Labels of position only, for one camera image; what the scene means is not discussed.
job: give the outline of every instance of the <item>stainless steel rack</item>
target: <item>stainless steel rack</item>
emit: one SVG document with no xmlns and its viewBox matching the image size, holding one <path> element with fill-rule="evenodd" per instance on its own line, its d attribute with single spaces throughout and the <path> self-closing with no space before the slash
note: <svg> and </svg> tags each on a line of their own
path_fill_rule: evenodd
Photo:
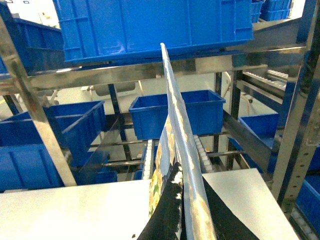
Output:
<svg viewBox="0 0 320 240">
<path fill-rule="evenodd" d="M 241 50 L 226 48 L 224 51 L 204 55 L 198 58 L 172 61 L 175 72 L 182 75 L 215 73 L 215 90 L 221 93 L 222 72 L 231 72 L 230 109 L 224 112 L 223 124 L 227 134 L 236 139 L 243 150 L 264 171 L 270 181 L 270 189 L 283 212 L 290 215 L 295 206 L 303 180 L 310 165 L 316 146 L 320 143 L 320 14 L 319 2 L 305 44 L 288 44 L 286 46 L 258 47 L 255 49 L 241 47 Z M 0 76 L 0 95 L 4 96 L 14 114 L 21 111 L 14 94 L 20 94 L 30 116 L 41 136 L 52 161 L 65 186 L 74 186 L 76 181 L 65 158 L 70 158 L 68 149 L 62 149 L 52 130 L 54 123 L 47 116 L 36 93 L 40 91 L 73 88 L 88 85 L 108 85 L 111 93 L 114 115 L 107 115 L 112 121 L 111 133 L 102 141 L 110 150 L 113 145 L 123 145 L 126 161 L 122 166 L 141 164 L 139 159 L 132 159 L 130 144 L 127 142 L 125 129 L 133 127 L 131 116 L 122 113 L 118 104 L 117 90 L 114 84 L 152 79 L 163 75 L 161 62 L 137 65 L 108 66 L 100 63 L 91 66 L 74 66 L 27 75 L 19 54 L 14 46 L 6 23 L 12 19 L 0 17 L 0 56 L 9 75 Z M 290 21 L 276 22 L 273 28 L 281 27 Z M 279 113 L 277 131 L 273 148 L 266 147 L 254 134 L 244 128 L 238 121 L 240 93 L 261 101 Z M 120 134 L 123 143 L 115 143 Z M 247 168 L 242 154 L 234 152 L 229 144 L 228 152 L 218 153 L 219 134 L 214 136 L 213 157 L 228 156 L 226 168 L 232 170 L 234 159 L 242 168 Z M 276 158 L 273 175 L 267 173 L 271 158 Z"/>
</svg>

